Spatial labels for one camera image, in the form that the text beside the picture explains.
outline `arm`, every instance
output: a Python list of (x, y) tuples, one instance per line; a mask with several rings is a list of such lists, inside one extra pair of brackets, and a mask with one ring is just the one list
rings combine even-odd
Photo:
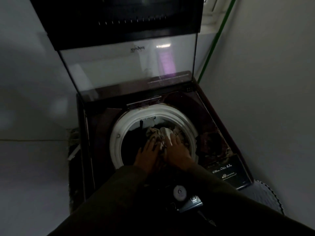
[(133, 206), (144, 186), (160, 148), (155, 141), (139, 149), (134, 166), (123, 166), (85, 203), (49, 235), (98, 235), (113, 233)]
[(171, 141), (166, 138), (166, 144), (166, 161), (186, 172), (188, 188), (200, 197), (217, 226), (233, 229), (241, 227), (242, 230), (254, 227), (259, 231), (298, 230), (314, 233), (305, 225), (247, 198), (227, 182), (194, 163), (178, 137), (171, 134)]

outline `washing machine drum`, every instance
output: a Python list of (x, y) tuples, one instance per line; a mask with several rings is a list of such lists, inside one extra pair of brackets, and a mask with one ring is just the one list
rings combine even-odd
[[(110, 137), (110, 154), (112, 162), (116, 169), (124, 165), (123, 159), (127, 158), (134, 161), (136, 156), (136, 151), (139, 146), (136, 144), (138, 139), (133, 138), (132, 143), (124, 141), (128, 132), (135, 130), (142, 130), (143, 138), (146, 138), (145, 131), (148, 127), (161, 126), (163, 123), (173, 124), (177, 126), (186, 136), (189, 143), (189, 151), (191, 153), (191, 158), (198, 162), (198, 156), (196, 155), (196, 137), (198, 132), (195, 129), (192, 122), (184, 115), (181, 111), (176, 108), (167, 106), (165, 104), (155, 104), (148, 107), (138, 108), (126, 112), (122, 115), (119, 120), (114, 125), (111, 137)], [(136, 147), (133, 151), (126, 148)]]

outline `button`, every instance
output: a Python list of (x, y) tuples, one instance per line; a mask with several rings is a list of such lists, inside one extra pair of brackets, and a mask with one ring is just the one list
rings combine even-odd
[(173, 190), (173, 195), (174, 198), (178, 201), (184, 201), (187, 197), (187, 191), (185, 189), (185, 187), (181, 186), (181, 185), (177, 185), (175, 186), (174, 190)]
[(192, 197), (190, 198), (190, 200), (191, 200), (191, 201), (195, 201), (195, 200), (197, 200), (197, 197), (194, 195), (194, 196), (192, 196)]

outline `white drum rim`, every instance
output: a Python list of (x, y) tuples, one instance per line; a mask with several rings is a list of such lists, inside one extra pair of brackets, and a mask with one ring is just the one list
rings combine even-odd
[(191, 120), (174, 107), (165, 104), (155, 104), (126, 112), (115, 123), (109, 140), (109, 149), (112, 162), (116, 169), (124, 165), (121, 157), (121, 145), (130, 127), (142, 119), (154, 116), (162, 117), (182, 129), (190, 144), (191, 158), (195, 162), (198, 162), (198, 156), (196, 155), (196, 137), (198, 136), (198, 132)]

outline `washing machine cabinet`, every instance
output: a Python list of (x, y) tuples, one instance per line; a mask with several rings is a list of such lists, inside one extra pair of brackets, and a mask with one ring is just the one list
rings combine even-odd
[(117, 168), (110, 151), (117, 121), (156, 104), (193, 124), (198, 164), (236, 189), (253, 182), (193, 76), (203, 0), (31, 2), (77, 90), (85, 199)]

